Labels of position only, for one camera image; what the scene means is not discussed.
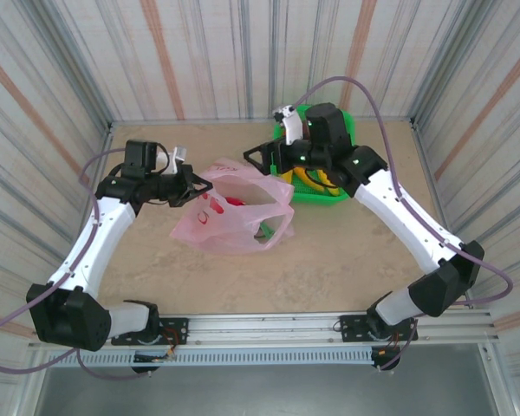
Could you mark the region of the pink printed plastic bag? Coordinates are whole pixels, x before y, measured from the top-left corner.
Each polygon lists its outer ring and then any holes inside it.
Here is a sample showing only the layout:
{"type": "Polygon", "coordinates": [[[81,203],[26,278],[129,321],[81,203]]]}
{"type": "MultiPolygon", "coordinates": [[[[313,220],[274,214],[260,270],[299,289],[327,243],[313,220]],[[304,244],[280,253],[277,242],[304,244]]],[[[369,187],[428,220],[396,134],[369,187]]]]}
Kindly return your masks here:
{"type": "Polygon", "coordinates": [[[243,255],[269,250],[293,235],[294,186],[226,158],[216,160],[201,177],[212,189],[192,201],[171,237],[206,253],[243,255]],[[229,205],[226,197],[246,206],[229,205]],[[263,221],[276,231],[269,241],[255,239],[263,221]]]}

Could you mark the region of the slim orange fake banana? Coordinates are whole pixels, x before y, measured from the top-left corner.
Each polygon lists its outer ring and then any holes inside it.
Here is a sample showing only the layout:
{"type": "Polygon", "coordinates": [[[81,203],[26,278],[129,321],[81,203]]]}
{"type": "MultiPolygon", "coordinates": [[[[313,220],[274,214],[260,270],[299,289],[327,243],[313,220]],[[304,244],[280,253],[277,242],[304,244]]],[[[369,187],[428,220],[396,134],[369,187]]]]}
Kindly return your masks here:
{"type": "Polygon", "coordinates": [[[304,168],[295,167],[294,174],[309,188],[315,190],[316,192],[324,193],[324,187],[314,182],[305,172],[304,168]]]}

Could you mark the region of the slim yellow fake banana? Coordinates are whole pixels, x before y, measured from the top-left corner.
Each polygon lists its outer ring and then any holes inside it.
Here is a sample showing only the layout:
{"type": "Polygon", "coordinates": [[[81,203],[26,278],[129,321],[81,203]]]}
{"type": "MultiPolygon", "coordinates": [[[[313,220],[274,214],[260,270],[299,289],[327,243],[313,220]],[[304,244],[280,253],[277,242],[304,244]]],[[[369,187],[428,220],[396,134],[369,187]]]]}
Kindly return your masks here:
{"type": "Polygon", "coordinates": [[[322,182],[322,185],[328,190],[328,192],[333,196],[339,196],[340,190],[339,187],[334,185],[328,178],[328,175],[323,170],[317,171],[318,177],[322,182]]]}

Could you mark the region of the green plastic basket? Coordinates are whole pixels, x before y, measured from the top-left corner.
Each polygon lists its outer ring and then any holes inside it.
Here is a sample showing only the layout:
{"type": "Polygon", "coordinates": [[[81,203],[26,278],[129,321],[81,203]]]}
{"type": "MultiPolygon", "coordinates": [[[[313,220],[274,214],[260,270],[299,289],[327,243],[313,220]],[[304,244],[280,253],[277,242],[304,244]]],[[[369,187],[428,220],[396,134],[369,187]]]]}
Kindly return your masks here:
{"type": "MultiPolygon", "coordinates": [[[[307,137],[307,126],[306,126],[306,117],[305,112],[307,109],[312,107],[309,104],[302,104],[299,105],[297,108],[297,113],[299,114],[303,127],[304,127],[304,137],[307,137]]],[[[346,129],[348,131],[348,134],[351,139],[352,145],[356,144],[355,140],[355,121],[351,114],[349,114],[346,111],[342,111],[343,119],[345,122],[346,129]]],[[[273,133],[272,133],[272,139],[278,140],[281,137],[285,135],[285,129],[280,124],[275,124],[273,127],[273,133]]],[[[277,172],[276,165],[273,163],[274,159],[272,157],[272,164],[270,165],[270,173],[272,175],[280,176],[277,172]]],[[[316,172],[309,172],[309,175],[312,179],[315,179],[319,182],[321,180],[318,178],[318,175],[316,172]]],[[[315,205],[334,205],[337,204],[345,199],[348,199],[348,195],[343,191],[339,190],[339,193],[336,193],[335,191],[330,191],[328,188],[324,188],[323,192],[321,190],[318,190],[317,188],[311,187],[309,184],[302,181],[302,177],[297,176],[295,173],[293,173],[292,181],[290,182],[291,185],[295,187],[294,190],[294,196],[292,198],[293,203],[305,203],[305,204],[315,204],[315,205]]]]}

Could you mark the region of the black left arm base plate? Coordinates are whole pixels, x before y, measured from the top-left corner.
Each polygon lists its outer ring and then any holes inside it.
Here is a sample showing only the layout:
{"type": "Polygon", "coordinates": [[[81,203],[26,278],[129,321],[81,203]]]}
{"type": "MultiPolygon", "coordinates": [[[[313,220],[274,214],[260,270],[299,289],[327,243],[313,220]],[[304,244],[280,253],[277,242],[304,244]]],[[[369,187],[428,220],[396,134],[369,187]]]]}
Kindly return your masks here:
{"type": "Polygon", "coordinates": [[[189,319],[177,317],[160,317],[159,329],[156,332],[145,329],[140,332],[129,332],[112,338],[114,346],[168,346],[177,347],[187,343],[189,319]]]}

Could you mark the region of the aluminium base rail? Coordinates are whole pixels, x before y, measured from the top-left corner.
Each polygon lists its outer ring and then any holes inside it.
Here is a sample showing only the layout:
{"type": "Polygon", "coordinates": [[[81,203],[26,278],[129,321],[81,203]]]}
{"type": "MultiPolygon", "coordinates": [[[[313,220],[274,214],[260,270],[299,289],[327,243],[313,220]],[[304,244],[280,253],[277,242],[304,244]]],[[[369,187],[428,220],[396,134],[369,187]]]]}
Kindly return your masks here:
{"type": "MultiPolygon", "coordinates": [[[[343,342],[339,317],[363,315],[360,312],[241,314],[241,315],[174,315],[188,318],[186,346],[261,347],[321,346],[330,343],[354,343],[365,346],[400,345],[394,342],[343,342]]],[[[425,344],[478,344],[498,341],[498,333],[486,310],[452,309],[437,318],[419,317],[413,324],[416,341],[425,344]]]]}

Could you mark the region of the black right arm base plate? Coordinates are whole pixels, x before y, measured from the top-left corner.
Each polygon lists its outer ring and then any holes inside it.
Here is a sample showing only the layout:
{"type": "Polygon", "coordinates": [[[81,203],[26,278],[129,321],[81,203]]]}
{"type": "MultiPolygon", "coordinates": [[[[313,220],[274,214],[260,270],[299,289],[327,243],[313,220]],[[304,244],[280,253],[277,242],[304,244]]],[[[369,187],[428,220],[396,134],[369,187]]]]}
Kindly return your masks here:
{"type": "Polygon", "coordinates": [[[397,325],[386,325],[379,318],[368,315],[342,315],[339,317],[339,332],[343,342],[394,342],[407,341],[412,333],[418,339],[417,330],[413,330],[415,320],[408,318],[397,325]]]}

